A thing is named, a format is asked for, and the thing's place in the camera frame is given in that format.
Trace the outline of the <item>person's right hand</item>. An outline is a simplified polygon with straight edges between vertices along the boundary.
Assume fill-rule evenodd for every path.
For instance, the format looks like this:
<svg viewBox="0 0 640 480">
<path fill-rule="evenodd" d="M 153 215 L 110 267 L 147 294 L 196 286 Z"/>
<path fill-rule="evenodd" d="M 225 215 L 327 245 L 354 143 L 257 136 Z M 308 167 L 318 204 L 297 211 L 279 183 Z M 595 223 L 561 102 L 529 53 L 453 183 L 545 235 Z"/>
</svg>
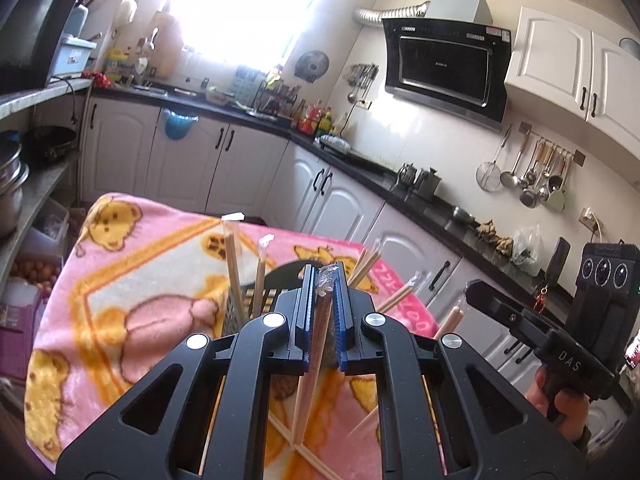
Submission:
<svg viewBox="0 0 640 480">
<path fill-rule="evenodd" d="M 544 394 L 548 376 L 548 370 L 544 366 L 539 367 L 534 381 L 525 393 L 525 399 L 543 415 L 548 413 L 549 408 L 549 399 Z M 585 430 L 589 411 L 588 399 L 583 394 L 564 389 L 555 395 L 553 405 L 565 416 L 562 422 L 556 425 L 556 429 L 570 442 L 577 442 Z"/>
</svg>

